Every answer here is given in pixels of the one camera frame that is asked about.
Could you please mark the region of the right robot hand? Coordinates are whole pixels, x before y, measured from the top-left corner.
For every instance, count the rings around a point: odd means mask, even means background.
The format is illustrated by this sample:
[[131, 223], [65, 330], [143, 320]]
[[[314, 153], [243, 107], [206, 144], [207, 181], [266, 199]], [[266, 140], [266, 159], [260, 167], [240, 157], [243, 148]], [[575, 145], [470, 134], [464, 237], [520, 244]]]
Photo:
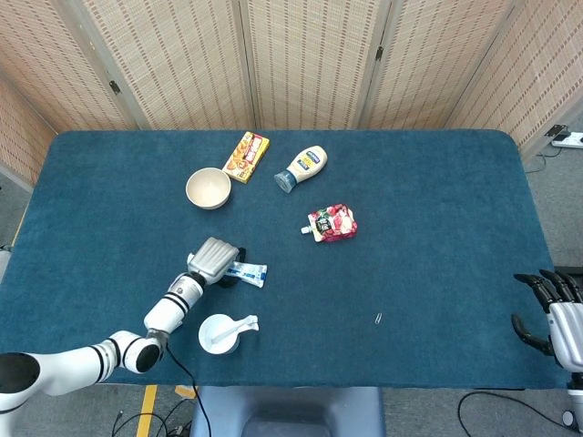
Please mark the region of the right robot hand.
[[511, 322], [517, 337], [526, 345], [555, 358], [571, 373], [582, 373], [582, 288], [575, 279], [560, 270], [541, 269], [539, 275], [514, 274], [527, 284], [546, 315], [548, 339], [534, 336], [517, 314]]

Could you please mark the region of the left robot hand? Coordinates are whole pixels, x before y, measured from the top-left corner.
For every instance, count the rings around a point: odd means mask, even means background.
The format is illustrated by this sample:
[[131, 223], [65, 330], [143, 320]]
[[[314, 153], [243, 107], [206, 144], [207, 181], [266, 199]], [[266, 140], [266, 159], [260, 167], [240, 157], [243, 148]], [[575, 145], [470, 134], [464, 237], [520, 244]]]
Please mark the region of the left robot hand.
[[245, 259], [245, 248], [209, 237], [195, 253], [187, 256], [187, 270], [189, 274], [203, 278], [203, 286], [217, 284], [227, 289], [238, 282], [236, 278], [226, 275], [227, 270], [235, 261], [244, 262]]

